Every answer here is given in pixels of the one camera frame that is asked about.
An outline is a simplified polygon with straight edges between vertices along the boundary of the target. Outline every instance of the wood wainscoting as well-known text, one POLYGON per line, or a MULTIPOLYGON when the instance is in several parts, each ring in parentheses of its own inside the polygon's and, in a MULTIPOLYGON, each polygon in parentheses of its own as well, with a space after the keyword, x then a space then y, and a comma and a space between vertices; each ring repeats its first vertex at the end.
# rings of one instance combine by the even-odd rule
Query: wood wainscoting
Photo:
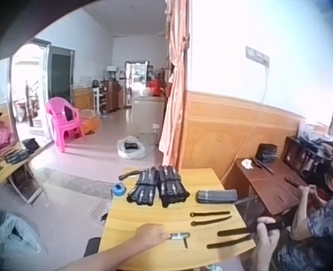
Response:
POLYGON ((12 128, 10 114, 8 113, 8 103, 0 104, 0 112, 2 113, 0 120, 5 122, 8 127, 12 128))
POLYGON ((73 89, 73 106, 79 110, 94 109, 92 88, 73 89))
MULTIPOLYGON (((260 143, 277 145, 280 156, 303 119, 260 103, 188 91, 178 168, 213 168, 226 189, 237 188, 238 178, 226 178, 234 159, 254 156, 260 143)), ((238 193, 244 195, 244 188, 238 193)))

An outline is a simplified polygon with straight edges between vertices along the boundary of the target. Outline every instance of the pink curtain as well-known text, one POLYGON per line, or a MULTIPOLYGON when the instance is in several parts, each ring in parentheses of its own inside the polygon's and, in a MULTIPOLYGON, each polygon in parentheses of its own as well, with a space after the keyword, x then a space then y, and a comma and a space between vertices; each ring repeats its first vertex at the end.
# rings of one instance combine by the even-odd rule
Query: pink curtain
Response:
POLYGON ((166 31, 169 32, 166 33, 166 36, 169 39, 170 61, 174 65, 174 81, 166 106, 163 132, 159 144, 159 150, 164 153, 163 165, 176 165, 181 135, 185 93, 184 53, 188 42, 186 6, 187 0, 169 0, 165 10, 166 31))

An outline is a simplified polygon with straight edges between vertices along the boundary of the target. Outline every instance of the ceiling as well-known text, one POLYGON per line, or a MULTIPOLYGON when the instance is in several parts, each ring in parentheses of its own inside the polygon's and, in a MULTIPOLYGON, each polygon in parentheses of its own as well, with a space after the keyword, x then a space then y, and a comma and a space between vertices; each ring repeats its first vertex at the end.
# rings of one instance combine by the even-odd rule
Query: ceiling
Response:
POLYGON ((84 10, 114 36, 162 34, 165 0, 101 0, 84 10))

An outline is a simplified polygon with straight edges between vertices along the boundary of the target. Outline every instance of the power socket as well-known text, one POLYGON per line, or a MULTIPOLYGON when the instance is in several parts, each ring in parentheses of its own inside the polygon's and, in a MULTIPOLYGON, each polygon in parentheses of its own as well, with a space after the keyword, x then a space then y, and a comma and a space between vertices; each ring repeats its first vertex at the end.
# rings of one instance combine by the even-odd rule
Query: power socket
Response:
POLYGON ((255 62, 261 63, 262 65, 269 67, 269 56, 246 46, 246 57, 255 62))

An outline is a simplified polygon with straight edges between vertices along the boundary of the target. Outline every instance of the plastic bag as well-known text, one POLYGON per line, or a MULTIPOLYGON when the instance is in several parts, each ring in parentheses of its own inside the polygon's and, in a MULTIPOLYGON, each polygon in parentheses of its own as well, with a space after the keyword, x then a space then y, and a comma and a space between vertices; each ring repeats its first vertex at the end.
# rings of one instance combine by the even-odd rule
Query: plastic bag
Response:
POLYGON ((42 270, 47 251, 20 216, 0 210, 0 269, 42 270))
POLYGON ((133 137, 132 135, 125 137, 121 140, 118 140, 116 142, 116 148, 117 148, 117 154, 120 157, 126 158, 126 159, 141 159, 147 153, 145 146, 136 137, 133 137), (136 149, 136 150, 125 149, 125 142, 137 144, 138 149, 136 149))

